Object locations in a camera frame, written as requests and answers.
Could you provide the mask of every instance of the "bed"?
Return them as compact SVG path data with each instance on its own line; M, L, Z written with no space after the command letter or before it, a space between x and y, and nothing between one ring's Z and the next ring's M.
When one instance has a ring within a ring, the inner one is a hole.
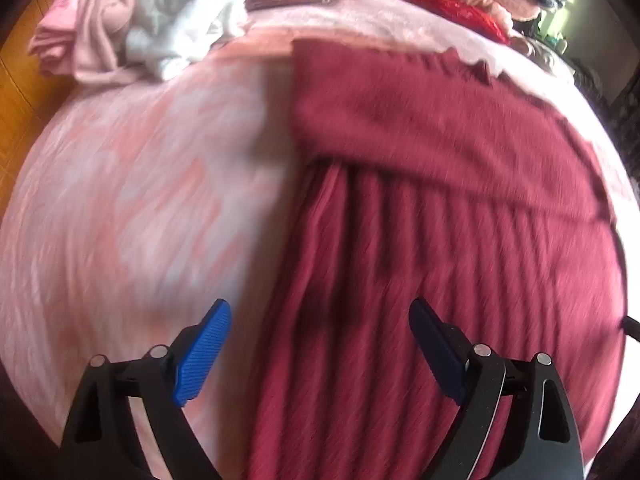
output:
M295 38L436 52L453 46L463 61L485 59L494 75L506 72L527 92L553 103L593 147L616 213L626 273L640 269L640 212L633 192L605 131L572 86L518 53L401 0L262 10L252 20L245 38L165 86L140 82L99 94L77 89L15 173L0 232L0 283L9 291L0 308L0 357L54 442L60 441L74 385L92 355L142 355L197 320L211 297L221 296L236 307L235 332L221 366L187 414L225 478L241 475L241 412L262 316L255 309L264 309L276 279L274 262L300 170L285 106ZM188 121L185 109L193 111ZM82 134L84 124L92 125L90 135ZM180 138L171 131L180 131ZM176 186L188 190L187 199L171 193ZM202 204L211 196L220 203L203 215ZM133 209L132 200L139 202ZM178 222L176 210L186 223ZM153 211L157 228L149 229ZM70 224L70 218L77 221ZM198 222L216 225L207 240L216 247L214 258L205 269L189 266L192 253L184 249L196 250L189 233L202 232ZM126 249L116 266L114 247ZM175 256L161 267L158 247ZM100 278L91 280L89 273ZM638 284L627 280L626 288L628 314L639 318ZM634 373L639 357L629 341L606 438L640 391ZM203 410L211 401L215 409ZM143 431L148 445L148 430ZM159 478L166 476L157 457L153 468Z

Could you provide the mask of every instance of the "blue gripper pad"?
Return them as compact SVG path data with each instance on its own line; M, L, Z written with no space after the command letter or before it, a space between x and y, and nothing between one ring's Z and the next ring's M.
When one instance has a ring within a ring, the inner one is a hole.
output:
M418 298L412 302L409 307L409 328L442 393L462 406L468 394L465 364L447 338L446 327L424 299Z
M185 331L190 329L194 329L190 334L193 341L175 369L174 400L180 407L200 393L231 330L231 307L226 301L217 300L199 325Z

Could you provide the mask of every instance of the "maroon cloth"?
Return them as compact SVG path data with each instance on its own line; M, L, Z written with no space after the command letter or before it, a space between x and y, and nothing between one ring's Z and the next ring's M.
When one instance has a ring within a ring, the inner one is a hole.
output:
M248 478L418 478L457 411L410 333L418 295L504 356L551 354L592 458L625 308L591 150L549 104L455 52L305 40L293 59L306 169L264 326Z

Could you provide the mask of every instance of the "bedspread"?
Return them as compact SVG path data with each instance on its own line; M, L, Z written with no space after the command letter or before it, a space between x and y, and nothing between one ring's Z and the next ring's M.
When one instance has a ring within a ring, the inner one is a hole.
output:
M186 415L223 477L241 475L255 340L298 177L287 115L294 38L436 52L453 46L464 62L485 59L492 74L506 72L551 102L593 147L626 270L639 272L638 207L618 155L577 89L400 0L250 17L245 38L174 81L76 92L20 172L0 228L0 358L54 441L91 355L137 358L224 297L234 327ZM640 304L640 283L626 286L631 312ZM626 345L609 432L640 389L638 359ZM134 413L153 472L167 478L142 408Z

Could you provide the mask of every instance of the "white fabric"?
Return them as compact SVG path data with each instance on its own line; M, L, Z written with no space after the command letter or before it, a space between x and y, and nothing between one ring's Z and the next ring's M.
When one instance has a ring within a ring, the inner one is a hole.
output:
M161 80L204 59L222 37L244 34L245 0L136 0L126 39L128 62L143 62Z

